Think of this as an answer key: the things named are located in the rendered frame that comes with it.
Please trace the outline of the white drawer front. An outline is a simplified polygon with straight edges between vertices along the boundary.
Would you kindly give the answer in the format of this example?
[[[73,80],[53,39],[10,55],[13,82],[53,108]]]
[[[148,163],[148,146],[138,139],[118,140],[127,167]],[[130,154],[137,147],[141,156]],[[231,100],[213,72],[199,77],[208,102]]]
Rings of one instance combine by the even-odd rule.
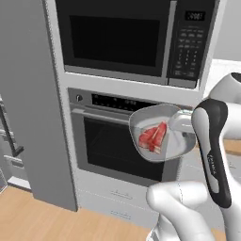
[[[91,194],[87,191],[80,192],[80,206],[94,212],[132,222],[144,228],[153,228],[158,220],[158,214],[152,210]]]
[[[101,174],[78,170],[77,171],[78,186],[82,191],[97,194],[102,197],[122,201],[134,206],[149,210],[150,207],[146,201],[147,187],[128,183]],[[110,191],[118,190],[120,193],[128,193],[131,200],[110,194]]]

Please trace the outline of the white oven cabinet frame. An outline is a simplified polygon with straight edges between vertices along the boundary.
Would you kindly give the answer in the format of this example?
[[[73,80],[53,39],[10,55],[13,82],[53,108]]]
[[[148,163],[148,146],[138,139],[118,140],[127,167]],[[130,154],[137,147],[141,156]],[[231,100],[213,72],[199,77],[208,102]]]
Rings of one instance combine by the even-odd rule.
[[[212,57],[217,42],[217,36],[222,22],[227,0],[216,0],[215,2],[215,15],[212,18],[213,30],[209,34],[209,47],[205,50],[206,60],[204,61],[200,79],[197,82],[197,86],[195,86],[194,88],[178,88],[173,86],[163,86],[151,83],[131,81],[127,79],[117,79],[112,77],[103,77],[91,74],[65,71],[56,13],[56,0],[43,1],[46,6],[48,27],[50,30],[50,38],[56,65],[56,77],[59,88],[59,98],[65,121],[67,143],[70,150],[72,177],[76,190],[77,203],[80,206],[80,192],[82,190],[78,186],[77,171],[82,169],[77,167],[68,89],[80,88],[83,90],[101,92],[103,94],[141,99],[146,102],[152,102],[153,105],[173,104],[180,107],[181,109],[192,110],[201,101],[204,95],[204,91],[206,89],[208,73],[210,71]],[[179,177],[183,163],[183,157],[185,155],[177,157],[181,160],[181,164],[178,169],[177,179]]]

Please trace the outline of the grey fridge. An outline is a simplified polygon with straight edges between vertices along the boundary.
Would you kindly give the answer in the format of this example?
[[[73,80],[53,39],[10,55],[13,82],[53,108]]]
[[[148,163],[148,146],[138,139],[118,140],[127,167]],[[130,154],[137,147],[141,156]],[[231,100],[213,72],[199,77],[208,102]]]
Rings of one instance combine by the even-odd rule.
[[[34,197],[76,211],[43,0],[0,0],[0,95]]]

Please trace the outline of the red raw steak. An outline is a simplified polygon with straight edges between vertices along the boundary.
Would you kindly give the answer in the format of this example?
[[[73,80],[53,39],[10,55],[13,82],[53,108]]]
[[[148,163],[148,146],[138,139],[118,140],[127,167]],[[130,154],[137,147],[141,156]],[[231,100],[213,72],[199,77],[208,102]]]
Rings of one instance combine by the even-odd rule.
[[[167,128],[167,124],[162,121],[157,127],[145,130],[138,138],[138,146],[160,154]]]

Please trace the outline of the stainless steel wall oven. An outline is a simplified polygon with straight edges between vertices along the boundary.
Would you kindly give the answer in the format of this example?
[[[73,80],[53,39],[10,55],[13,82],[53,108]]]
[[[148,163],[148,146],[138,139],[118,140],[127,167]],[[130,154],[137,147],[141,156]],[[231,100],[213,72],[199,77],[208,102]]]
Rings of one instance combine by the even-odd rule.
[[[128,124],[96,120],[73,114],[74,108],[94,109],[128,115],[152,106],[152,102],[69,88],[72,132],[77,167],[136,185],[149,186],[174,181],[181,164],[179,158],[165,163],[151,163],[138,153]],[[81,102],[76,95],[82,95]]]

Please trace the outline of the black built-in microwave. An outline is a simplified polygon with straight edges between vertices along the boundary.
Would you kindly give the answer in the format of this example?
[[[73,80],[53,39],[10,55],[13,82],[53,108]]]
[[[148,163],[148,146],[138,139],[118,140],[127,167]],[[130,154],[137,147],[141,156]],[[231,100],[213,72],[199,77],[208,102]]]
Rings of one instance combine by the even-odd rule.
[[[64,70],[162,85],[170,1],[167,86],[194,88],[216,0],[56,0]]]

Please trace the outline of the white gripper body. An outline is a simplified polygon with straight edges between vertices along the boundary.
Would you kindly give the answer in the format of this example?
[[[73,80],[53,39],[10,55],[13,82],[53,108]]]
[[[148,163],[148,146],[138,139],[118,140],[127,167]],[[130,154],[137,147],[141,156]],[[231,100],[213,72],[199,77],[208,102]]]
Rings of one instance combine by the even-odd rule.
[[[189,114],[177,112],[169,119],[169,129],[171,131],[193,133],[191,116]]]

